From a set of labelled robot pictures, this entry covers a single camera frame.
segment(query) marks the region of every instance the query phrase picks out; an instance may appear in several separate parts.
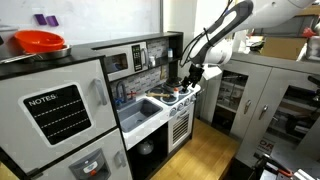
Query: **microwave door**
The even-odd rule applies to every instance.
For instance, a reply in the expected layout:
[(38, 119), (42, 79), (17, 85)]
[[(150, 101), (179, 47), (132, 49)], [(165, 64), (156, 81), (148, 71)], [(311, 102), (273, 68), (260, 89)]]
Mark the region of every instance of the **microwave door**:
[(134, 74), (131, 48), (126, 46), (98, 50), (106, 55), (105, 68), (110, 81)]

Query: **ice dispenser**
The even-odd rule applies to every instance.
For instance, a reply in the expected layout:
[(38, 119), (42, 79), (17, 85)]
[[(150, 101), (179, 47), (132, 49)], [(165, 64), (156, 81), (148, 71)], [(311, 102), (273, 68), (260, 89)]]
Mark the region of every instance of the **ice dispenser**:
[(101, 149), (98, 149), (69, 166), (78, 180), (105, 180), (111, 175)]

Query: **stovetop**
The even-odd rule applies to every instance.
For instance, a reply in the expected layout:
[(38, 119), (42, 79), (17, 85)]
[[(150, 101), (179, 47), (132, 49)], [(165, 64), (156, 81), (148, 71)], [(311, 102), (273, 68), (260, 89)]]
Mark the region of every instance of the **stovetop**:
[(156, 98), (157, 100), (161, 101), (162, 103), (168, 105), (168, 106), (172, 106), (175, 103), (177, 103), (178, 101), (180, 101), (181, 99), (185, 98), (186, 96), (188, 96), (190, 93), (192, 93), (193, 90), (191, 89), (187, 89), (186, 92), (180, 91), (179, 92), (179, 97), (176, 98), (173, 96), (173, 93), (168, 91), (165, 87), (164, 84), (160, 84), (156, 87), (153, 87), (149, 90), (146, 91), (146, 93), (157, 93), (157, 94), (171, 94), (172, 96), (170, 96), (169, 98), (166, 97), (153, 97)]

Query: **toy kitchen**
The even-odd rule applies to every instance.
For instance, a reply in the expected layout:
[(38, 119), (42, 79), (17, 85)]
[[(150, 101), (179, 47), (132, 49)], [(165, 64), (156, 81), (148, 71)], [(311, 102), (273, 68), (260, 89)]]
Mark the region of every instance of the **toy kitchen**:
[(20, 179), (152, 177), (192, 138), (200, 87), (181, 91), (182, 40), (158, 33), (1, 64), (1, 162)]

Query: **wooden floor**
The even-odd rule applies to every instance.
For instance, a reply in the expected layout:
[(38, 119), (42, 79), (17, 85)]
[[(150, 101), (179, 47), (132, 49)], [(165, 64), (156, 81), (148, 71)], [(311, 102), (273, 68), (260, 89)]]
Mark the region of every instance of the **wooden floor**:
[(18, 178), (0, 162), (0, 180), (17, 180)]
[(158, 172), (153, 180), (223, 179), (239, 144), (195, 120), (193, 139), (187, 142)]

